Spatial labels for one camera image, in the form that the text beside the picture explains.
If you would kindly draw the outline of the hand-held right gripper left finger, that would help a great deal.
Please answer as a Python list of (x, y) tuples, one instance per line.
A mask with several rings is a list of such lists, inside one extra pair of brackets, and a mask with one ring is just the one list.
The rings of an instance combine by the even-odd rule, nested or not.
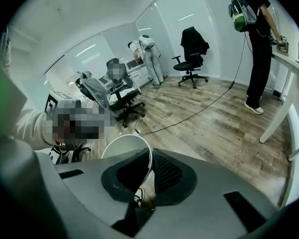
[(135, 194), (149, 171), (148, 148), (87, 162), (58, 165), (78, 201), (102, 223), (134, 237), (143, 226)]

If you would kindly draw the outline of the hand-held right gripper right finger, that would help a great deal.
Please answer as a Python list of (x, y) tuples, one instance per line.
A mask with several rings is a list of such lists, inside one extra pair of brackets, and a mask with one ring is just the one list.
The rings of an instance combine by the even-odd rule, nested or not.
[(238, 239), (276, 213), (257, 188), (229, 169), (161, 149), (153, 151), (155, 209), (142, 239)]

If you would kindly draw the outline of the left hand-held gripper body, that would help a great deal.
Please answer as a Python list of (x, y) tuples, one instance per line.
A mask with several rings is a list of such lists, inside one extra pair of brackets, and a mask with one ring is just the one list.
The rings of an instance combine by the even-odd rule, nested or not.
[(58, 115), (69, 114), (74, 99), (59, 91), (50, 91), (46, 105), (45, 115), (47, 120), (54, 120)]

